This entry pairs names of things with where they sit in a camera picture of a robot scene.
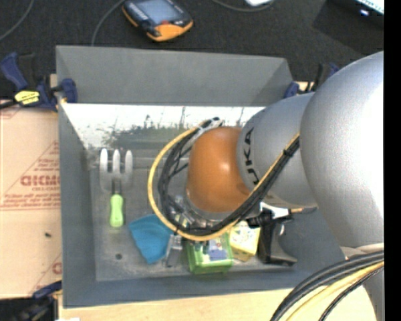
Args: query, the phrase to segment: green-handled tool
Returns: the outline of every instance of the green-handled tool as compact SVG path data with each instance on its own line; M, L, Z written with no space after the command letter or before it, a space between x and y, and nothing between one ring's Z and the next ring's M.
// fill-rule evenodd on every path
M126 151L125 161L120 161L120 151L114 150L110 163L108 150L103 148L100 153L100 185L105 191L111 192L110 218L112 227L121 227L125 224L125 199L122 189L127 189L132 182L133 158L130 150Z

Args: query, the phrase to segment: green box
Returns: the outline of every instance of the green box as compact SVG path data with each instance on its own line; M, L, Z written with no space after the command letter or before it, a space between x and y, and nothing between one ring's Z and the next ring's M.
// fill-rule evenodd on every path
M186 242L188 265L194 274L226 273L233 265L229 234L207 243Z

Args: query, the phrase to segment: orange device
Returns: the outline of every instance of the orange device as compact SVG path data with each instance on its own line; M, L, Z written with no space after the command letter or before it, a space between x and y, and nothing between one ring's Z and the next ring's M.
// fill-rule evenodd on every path
M192 25L192 17L173 0L127 0L122 10L135 27L154 41L182 35Z

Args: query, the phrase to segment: cardboard sheet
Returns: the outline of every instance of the cardboard sheet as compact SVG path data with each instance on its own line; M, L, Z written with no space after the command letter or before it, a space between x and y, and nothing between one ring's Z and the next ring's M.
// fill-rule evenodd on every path
M0 113L0 299L61 279L57 114Z

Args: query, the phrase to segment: yellow box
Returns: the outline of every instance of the yellow box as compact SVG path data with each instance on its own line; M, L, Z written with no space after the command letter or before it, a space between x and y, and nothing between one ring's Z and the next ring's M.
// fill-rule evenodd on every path
M246 221L240 221L230 231L230 246L233 257L248 261L257 253L260 238L260 227L250 228Z

